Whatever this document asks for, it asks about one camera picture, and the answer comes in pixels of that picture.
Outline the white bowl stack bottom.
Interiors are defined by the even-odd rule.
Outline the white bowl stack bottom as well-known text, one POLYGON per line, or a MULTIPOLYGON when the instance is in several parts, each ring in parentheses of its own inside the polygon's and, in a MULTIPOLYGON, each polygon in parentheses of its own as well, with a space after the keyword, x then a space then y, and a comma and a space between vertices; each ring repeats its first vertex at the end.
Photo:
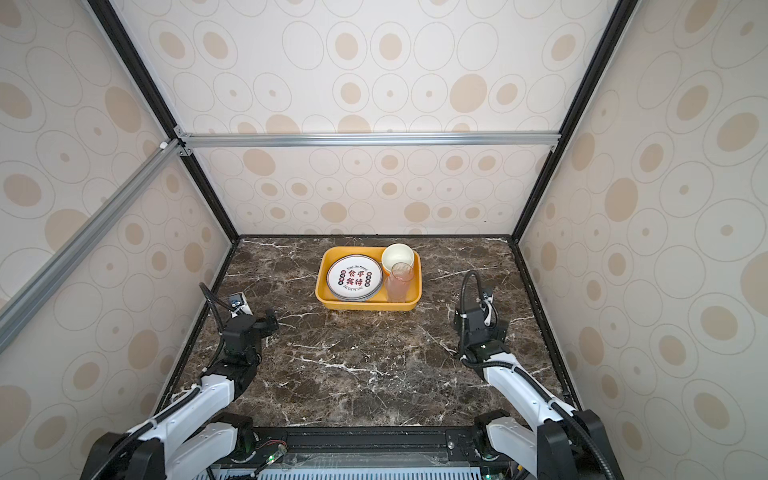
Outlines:
POLYGON ((381 264, 386 274, 389 275, 397 264, 403 263, 412 267, 415 261, 415 253, 411 247, 403 243, 391 244, 385 248, 381 255, 381 264))

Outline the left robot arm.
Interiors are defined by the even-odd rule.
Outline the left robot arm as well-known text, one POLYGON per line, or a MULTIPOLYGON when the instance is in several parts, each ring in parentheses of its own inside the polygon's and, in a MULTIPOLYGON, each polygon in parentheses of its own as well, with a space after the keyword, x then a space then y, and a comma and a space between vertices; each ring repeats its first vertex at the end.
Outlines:
POLYGON ((224 410, 248 389, 276 333, 272 309, 255 317, 243 294, 218 298, 199 285, 219 343, 199 381, 125 433, 107 432, 91 446, 82 479, 191 479, 221 459, 245 463, 259 449, 253 421, 224 410))

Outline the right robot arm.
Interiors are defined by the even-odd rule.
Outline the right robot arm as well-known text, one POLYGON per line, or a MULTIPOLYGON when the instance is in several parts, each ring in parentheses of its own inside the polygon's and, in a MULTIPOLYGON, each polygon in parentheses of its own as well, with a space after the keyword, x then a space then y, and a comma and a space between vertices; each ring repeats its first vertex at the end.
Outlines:
POLYGON ((481 457, 505 456, 535 479, 623 477, 601 419, 559 399, 511 353, 508 323, 500 319, 490 290, 480 289, 474 305, 461 291, 453 324, 458 359, 523 418, 518 422, 504 410, 478 416, 473 443, 481 457))

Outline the pink translucent cup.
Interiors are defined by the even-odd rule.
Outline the pink translucent cup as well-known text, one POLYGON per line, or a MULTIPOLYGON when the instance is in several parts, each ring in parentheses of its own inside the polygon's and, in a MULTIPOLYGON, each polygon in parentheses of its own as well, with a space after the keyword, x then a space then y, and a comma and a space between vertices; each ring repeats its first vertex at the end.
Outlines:
POLYGON ((389 302, 404 303, 414 278, 413 267, 404 262, 394 264, 387 278, 387 297, 389 302))

